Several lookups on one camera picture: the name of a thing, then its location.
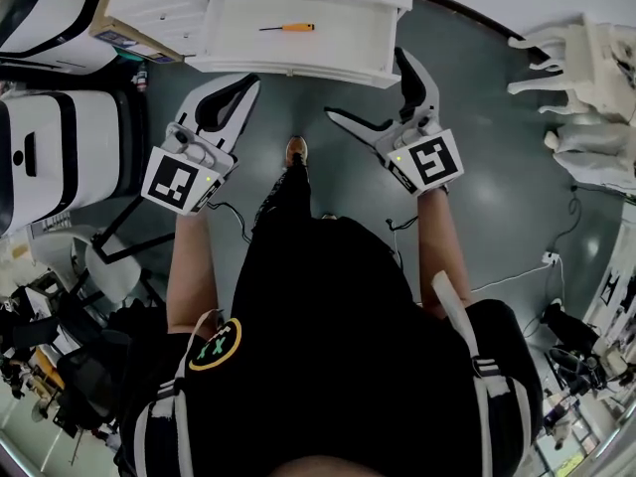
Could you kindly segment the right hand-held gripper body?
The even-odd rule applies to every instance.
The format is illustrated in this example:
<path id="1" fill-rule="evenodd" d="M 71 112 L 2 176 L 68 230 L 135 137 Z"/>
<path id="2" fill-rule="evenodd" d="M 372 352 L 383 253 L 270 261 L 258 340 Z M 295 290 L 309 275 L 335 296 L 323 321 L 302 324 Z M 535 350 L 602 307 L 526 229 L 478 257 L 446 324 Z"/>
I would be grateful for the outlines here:
<path id="1" fill-rule="evenodd" d="M 464 174 L 452 131 L 443 129 L 431 113 L 397 123 L 373 143 L 373 149 L 414 196 L 444 187 Z"/>

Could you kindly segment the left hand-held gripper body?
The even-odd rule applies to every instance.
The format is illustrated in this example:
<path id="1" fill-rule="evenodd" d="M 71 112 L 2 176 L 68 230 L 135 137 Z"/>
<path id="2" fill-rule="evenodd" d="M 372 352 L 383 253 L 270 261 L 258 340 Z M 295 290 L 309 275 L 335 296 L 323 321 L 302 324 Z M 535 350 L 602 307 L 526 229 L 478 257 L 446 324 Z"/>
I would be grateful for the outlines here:
<path id="1" fill-rule="evenodd" d="M 142 197 L 178 215 L 194 216 L 238 165 L 233 154 L 238 138 L 235 129 L 194 132 L 170 123 L 163 144 L 151 151 Z"/>

